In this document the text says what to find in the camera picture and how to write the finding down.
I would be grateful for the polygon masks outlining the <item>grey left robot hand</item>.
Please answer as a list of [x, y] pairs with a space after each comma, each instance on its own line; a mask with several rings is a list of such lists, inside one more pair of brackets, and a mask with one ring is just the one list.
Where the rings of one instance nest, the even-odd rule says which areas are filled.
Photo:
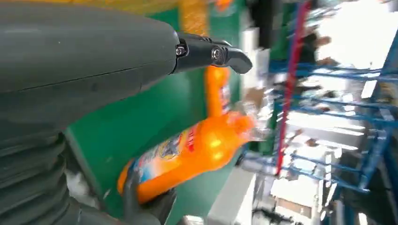
[[141, 207], [127, 177], [124, 220], [77, 202], [65, 176], [63, 131], [166, 76], [206, 66], [244, 74], [250, 59], [226, 41], [111, 9], [0, 3], [0, 222], [3, 225], [160, 225], [175, 193]]

